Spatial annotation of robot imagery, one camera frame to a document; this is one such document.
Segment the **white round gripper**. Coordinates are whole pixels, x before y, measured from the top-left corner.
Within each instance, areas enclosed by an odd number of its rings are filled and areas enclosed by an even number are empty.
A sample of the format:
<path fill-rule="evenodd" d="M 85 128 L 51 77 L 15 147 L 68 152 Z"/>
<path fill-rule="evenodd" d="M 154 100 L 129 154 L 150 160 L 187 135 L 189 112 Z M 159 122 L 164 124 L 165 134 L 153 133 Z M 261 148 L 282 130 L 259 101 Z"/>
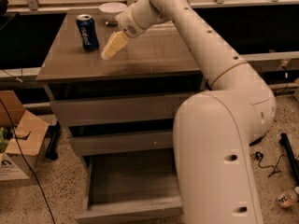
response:
<path fill-rule="evenodd" d="M 116 16 L 119 32 L 114 32 L 105 45 L 101 57 L 109 60 L 123 49 L 130 38 L 144 34 L 158 21 L 158 12 L 150 0 L 138 0 Z"/>

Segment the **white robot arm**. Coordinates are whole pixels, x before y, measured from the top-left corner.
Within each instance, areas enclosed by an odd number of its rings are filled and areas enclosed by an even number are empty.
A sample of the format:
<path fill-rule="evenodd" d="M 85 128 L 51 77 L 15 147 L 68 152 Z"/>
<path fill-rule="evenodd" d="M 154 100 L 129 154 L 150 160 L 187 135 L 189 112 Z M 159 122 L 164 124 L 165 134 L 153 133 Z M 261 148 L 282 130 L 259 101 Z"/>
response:
<path fill-rule="evenodd" d="M 190 6 L 189 0 L 138 0 L 117 16 L 107 60 L 152 25 L 174 23 L 210 86 L 178 109 L 173 149 L 186 224 L 263 224 L 249 145 L 271 126 L 273 92 Z"/>

